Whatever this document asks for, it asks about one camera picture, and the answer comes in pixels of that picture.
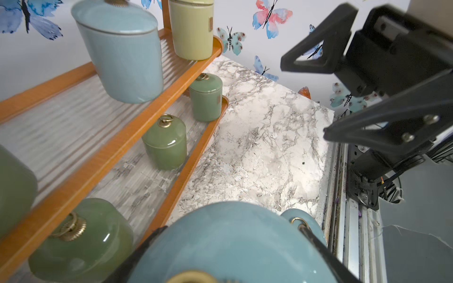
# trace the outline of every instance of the brass knob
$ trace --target brass knob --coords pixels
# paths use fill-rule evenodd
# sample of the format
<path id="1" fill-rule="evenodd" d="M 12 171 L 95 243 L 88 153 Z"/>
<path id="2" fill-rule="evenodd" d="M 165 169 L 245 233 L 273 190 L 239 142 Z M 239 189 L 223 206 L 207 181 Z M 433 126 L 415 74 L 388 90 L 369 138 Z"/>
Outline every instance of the brass knob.
<path id="1" fill-rule="evenodd" d="M 173 121 L 174 116 L 170 114 L 163 114 L 159 118 L 159 127 L 161 128 L 168 128 L 171 125 L 171 122 Z"/>
<path id="2" fill-rule="evenodd" d="M 209 80 L 209 75 L 206 73 L 201 73 L 197 78 L 197 81 L 202 81 L 202 80 Z"/>
<path id="3" fill-rule="evenodd" d="M 72 219 L 63 224 L 58 233 L 50 234 L 51 238 L 59 238 L 62 241 L 69 242 L 82 235 L 87 228 L 87 221 L 75 212 L 71 212 L 69 215 Z"/>

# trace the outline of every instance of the gray floor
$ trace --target gray floor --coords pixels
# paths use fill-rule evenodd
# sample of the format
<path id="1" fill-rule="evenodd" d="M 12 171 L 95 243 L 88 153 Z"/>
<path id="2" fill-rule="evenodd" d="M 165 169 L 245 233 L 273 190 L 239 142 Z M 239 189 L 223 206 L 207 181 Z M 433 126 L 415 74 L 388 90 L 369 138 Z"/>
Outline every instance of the gray floor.
<path id="1" fill-rule="evenodd" d="M 379 203 L 388 282 L 453 282 L 453 165 L 428 159 L 400 178 L 405 201 Z"/>

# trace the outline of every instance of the blue butterfly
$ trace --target blue butterfly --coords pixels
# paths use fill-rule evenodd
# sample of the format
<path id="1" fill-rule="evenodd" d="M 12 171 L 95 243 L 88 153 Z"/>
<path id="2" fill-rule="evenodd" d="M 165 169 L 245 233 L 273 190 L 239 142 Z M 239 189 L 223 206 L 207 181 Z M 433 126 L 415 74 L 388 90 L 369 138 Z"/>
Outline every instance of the blue butterfly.
<path id="1" fill-rule="evenodd" d="M 258 74 L 263 75 L 266 78 L 273 80 L 275 82 L 279 79 L 278 76 L 274 76 L 269 73 L 266 73 L 266 71 L 269 69 L 266 69 L 266 67 L 263 68 L 263 64 L 261 64 L 261 60 L 258 56 L 255 56 L 255 63 L 253 64 L 253 66 L 255 67 L 255 70 Z"/>
<path id="2" fill-rule="evenodd" d="M 359 112 L 360 110 L 367 108 L 367 101 L 374 101 L 378 98 L 378 94 L 373 92 L 364 97 L 355 97 L 351 95 L 351 92 L 341 83 L 332 84 L 333 94 L 330 96 L 330 106 L 343 107 L 347 106 L 351 112 Z"/>
<path id="3" fill-rule="evenodd" d="M 226 27 L 228 30 L 228 38 L 227 38 L 227 32 L 222 29 L 222 28 L 217 28 L 217 34 L 219 35 L 220 39 L 223 41 L 223 53 L 225 53 L 227 50 L 233 49 L 233 53 L 236 55 L 239 55 L 242 50 L 242 43 L 240 41 L 244 41 L 246 38 L 245 33 L 233 33 L 231 35 L 231 31 L 233 30 L 233 27 L 229 29 Z"/>
<path id="4" fill-rule="evenodd" d="M 159 8 L 162 10 L 162 0 L 157 0 L 157 4 L 159 4 Z M 142 0 L 143 7 L 149 9 L 149 5 L 151 5 L 151 0 Z"/>
<path id="5" fill-rule="evenodd" d="M 310 25 L 310 33 L 312 33 L 315 30 L 315 27 L 313 25 Z M 310 59 L 313 57 L 313 59 L 318 59 L 323 55 L 323 45 L 321 43 L 318 43 L 316 46 L 314 46 L 312 49 L 308 50 L 307 52 L 304 53 L 304 55 L 309 55 L 310 56 L 307 59 Z"/>
<path id="6" fill-rule="evenodd" d="M 23 15 L 27 33 L 31 25 L 47 39 L 61 37 L 61 28 L 44 17 L 53 17 L 52 12 L 62 3 L 61 0 L 0 0 L 0 31 L 3 34 L 16 32 Z"/>

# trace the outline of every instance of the pink butterfly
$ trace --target pink butterfly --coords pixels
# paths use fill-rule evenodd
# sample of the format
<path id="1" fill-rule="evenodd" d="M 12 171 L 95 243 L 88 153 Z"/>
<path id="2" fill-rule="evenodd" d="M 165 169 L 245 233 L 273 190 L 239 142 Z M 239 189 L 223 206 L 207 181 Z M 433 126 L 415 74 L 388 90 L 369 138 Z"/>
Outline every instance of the pink butterfly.
<path id="1" fill-rule="evenodd" d="M 266 24 L 267 38 L 274 38 L 279 35 L 277 23 L 284 24 L 293 12 L 288 9 L 275 9 L 274 6 L 278 0 L 274 0 L 271 7 L 269 7 L 268 0 L 257 0 L 256 6 L 262 11 L 256 12 L 253 15 L 253 27 L 258 29 L 260 26 Z"/>

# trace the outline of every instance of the gold lid trim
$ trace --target gold lid trim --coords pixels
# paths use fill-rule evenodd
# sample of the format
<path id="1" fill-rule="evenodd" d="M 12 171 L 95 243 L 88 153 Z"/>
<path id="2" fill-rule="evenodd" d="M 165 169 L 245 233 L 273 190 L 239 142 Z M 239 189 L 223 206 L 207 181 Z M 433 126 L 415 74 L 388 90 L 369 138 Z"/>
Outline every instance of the gold lid trim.
<path id="1" fill-rule="evenodd" d="M 127 0 L 104 0 L 104 2 L 120 8 L 125 8 L 129 6 L 129 2 Z"/>
<path id="2" fill-rule="evenodd" d="M 176 274 L 167 283 L 217 283 L 217 280 L 206 272 L 188 270 Z"/>
<path id="3" fill-rule="evenodd" d="M 202 80 L 209 80 L 209 75 L 206 73 L 201 73 L 197 78 L 197 81 L 202 81 Z"/>
<path id="4" fill-rule="evenodd" d="M 159 127 L 161 128 L 168 128 L 171 125 L 171 122 L 173 121 L 174 116 L 170 114 L 163 114 L 159 118 Z"/>
<path id="5" fill-rule="evenodd" d="M 78 214 L 75 212 L 71 212 L 69 215 L 72 217 L 72 219 L 61 226 L 60 232 L 53 233 L 50 235 L 50 237 L 59 238 L 62 241 L 70 242 L 74 241 L 83 234 L 83 232 L 87 228 L 87 221 L 78 216 Z"/>

